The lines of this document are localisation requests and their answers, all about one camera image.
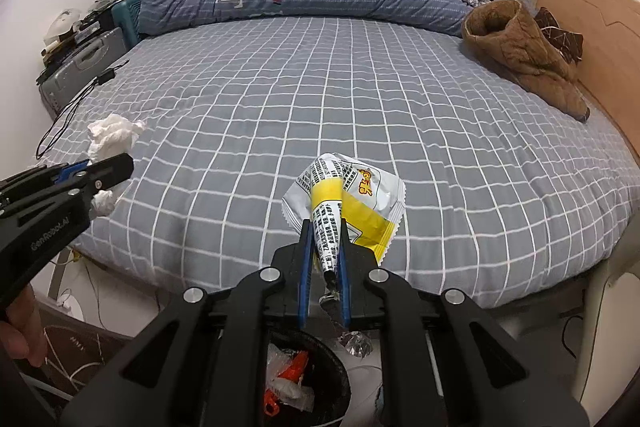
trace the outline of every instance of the checkered bed sheet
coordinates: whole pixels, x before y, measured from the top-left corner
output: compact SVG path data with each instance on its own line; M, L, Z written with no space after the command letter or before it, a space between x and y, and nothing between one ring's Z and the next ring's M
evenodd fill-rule
M143 41L48 158L84 157L87 124L112 112L148 124L115 212L78 248L171 290L229 287L296 240L282 196L316 156L340 152L404 180L383 266L417 288L493 307L587 270L638 208L640 169L595 108L578 123L461 45L315 17Z

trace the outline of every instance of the bed frame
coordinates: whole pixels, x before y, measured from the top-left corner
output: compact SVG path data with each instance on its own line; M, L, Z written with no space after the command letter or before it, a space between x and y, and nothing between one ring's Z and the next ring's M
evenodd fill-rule
M563 29L584 35L580 88L609 117L640 164L640 2L538 0Z

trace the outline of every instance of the gray suitcase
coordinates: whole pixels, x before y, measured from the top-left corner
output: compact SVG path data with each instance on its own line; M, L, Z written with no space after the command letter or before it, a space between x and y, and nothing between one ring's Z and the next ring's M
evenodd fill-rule
M40 85L40 96L51 118L83 87L127 52L122 29L116 28L88 42Z

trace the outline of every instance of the human hand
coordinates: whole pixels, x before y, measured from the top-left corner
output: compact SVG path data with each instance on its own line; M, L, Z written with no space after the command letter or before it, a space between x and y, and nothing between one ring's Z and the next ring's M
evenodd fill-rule
M9 322L0 321L0 341L12 359L27 359L40 367L47 356L47 341L40 322L38 303L27 285L6 309Z

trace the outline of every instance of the white tissue paper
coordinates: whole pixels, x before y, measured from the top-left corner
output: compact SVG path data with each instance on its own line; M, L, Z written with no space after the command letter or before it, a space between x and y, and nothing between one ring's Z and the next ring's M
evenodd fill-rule
M129 153L146 130L146 123L142 120L132 123L119 114L111 113L107 118L89 124L88 129L91 145L87 154L91 164L124 152ZM109 216L129 183L121 183L110 190L100 190L92 201L93 216Z

